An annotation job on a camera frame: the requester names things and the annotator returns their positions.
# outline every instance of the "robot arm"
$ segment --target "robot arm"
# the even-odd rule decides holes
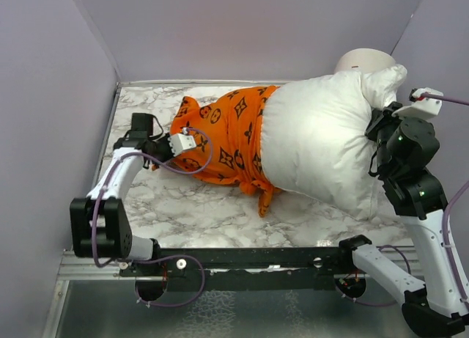
[[[394,265],[371,242],[344,240],[342,247],[352,251],[357,268],[377,280],[401,305],[402,314],[420,337],[449,337],[465,330],[469,310],[457,281],[469,289],[468,279],[451,233],[451,245],[443,241],[443,211],[447,206],[443,187],[426,169],[439,149],[432,124],[425,119],[436,116],[441,101],[418,100],[422,92],[413,91],[417,104],[402,108],[393,103],[375,111],[367,129],[369,139],[377,142],[376,172],[385,194],[413,240],[425,282]],[[450,246],[457,271],[450,266]]]
[[[149,168],[148,156],[167,162],[196,148],[196,142],[192,136],[180,133],[153,136],[153,118],[151,114],[132,114],[131,129],[114,144],[112,161],[99,183],[85,198],[76,198],[70,204],[76,256],[92,257],[91,220],[96,202],[103,221],[97,226],[98,257],[150,260],[158,256],[156,240],[132,235],[123,202],[137,173],[142,167]]]

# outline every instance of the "marble table top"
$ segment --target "marble table top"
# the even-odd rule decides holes
[[[101,174],[110,163],[113,143],[130,128],[133,112],[154,114],[167,130],[183,96],[206,105],[237,88],[123,87]],[[356,221],[331,206],[284,192],[275,196],[268,215],[260,218],[256,196],[164,169],[142,169],[125,200],[133,234],[156,238],[166,248],[334,246],[358,234],[377,245],[412,245],[383,192],[379,208],[373,220]]]

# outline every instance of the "wall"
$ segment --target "wall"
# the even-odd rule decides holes
[[[423,0],[393,55],[409,71],[400,92],[407,102],[413,87],[431,87],[469,100],[469,0]],[[450,199],[469,180],[469,107],[445,103],[432,121],[441,148],[429,168]],[[469,192],[454,206],[451,227],[469,271]]]
[[[123,81],[301,79],[390,53],[420,0],[76,0]]]
[[[0,335],[40,337],[117,78],[72,0],[0,0]]]

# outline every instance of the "pillowcase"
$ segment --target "pillowcase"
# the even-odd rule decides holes
[[[363,74],[293,81],[267,100],[262,169],[277,188],[305,194],[358,220],[377,213],[377,180],[368,175],[375,143],[365,137],[372,109],[396,100],[402,65]]]

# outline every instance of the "orange fabric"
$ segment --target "orange fabric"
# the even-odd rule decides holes
[[[171,135],[184,127],[197,128],[213,143],[212,160],[194,177],[208,183],[232,185],[239,183],[244,194],[261,191],[258,211],[267,213],[274,188],[262,172],[260,135],[265,102],[277,89],[275,86],[239,89],[224,95],[216,102],[200,107],[196,100],[184,97],[171,125]],[[195,133],[195,150],[177,156],[172,162],[178,167],[195,171],[210,156],[210,145],[201,134]]]

